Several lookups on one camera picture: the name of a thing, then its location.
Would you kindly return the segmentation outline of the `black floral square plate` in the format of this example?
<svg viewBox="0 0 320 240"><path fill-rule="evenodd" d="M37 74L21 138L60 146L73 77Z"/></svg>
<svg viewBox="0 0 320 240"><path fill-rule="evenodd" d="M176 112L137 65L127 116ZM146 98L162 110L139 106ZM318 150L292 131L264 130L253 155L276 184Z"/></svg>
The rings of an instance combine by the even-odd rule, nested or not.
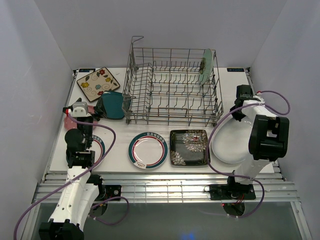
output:
<svg viewBox="0 0 320 240"><path fill-rule="evenodd" d="M180 129L170 131L170 162L173 166L206 166L208 135L204 129Z"/></svg>

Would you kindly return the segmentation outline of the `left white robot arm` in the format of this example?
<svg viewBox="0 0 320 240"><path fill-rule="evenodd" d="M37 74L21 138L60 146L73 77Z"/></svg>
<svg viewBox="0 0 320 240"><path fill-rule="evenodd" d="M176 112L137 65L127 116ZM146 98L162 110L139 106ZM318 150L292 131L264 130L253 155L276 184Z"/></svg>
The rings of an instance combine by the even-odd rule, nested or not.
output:
<svg viewBox="0 0 320 240"><path fill-rule="evenodd" d="M66 117L74 128L65 135L67 175L66 186L61 189L59 201L47 222L40 224L38 233L42 240L82 240L84 225L95 200L106 195L100 175L92 174L105 156L104 142L93 135L95 114L82 99L65 107Z"/></svg>

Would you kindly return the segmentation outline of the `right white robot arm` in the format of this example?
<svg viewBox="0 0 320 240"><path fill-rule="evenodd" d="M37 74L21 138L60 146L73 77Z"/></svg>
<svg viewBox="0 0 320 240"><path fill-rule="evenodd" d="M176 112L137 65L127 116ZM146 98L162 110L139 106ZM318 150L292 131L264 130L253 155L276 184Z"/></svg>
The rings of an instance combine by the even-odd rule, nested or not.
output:
<svg viewBox="0 0 320 240"><path fill-rule="evenodd" d="M279 112L267 105L261 97L262 93L282 97L287 104L287 111ZM242 162L227 179L225 191L230 198L252 195L253 181L261 170L287 154L290 121L286 115L290 111L289 101L276 91L263 90L254 94L250 85L237 86L236 99L230 113L239 122L248 117L253 120L253 126L248 139L250 158Z"/></svg>

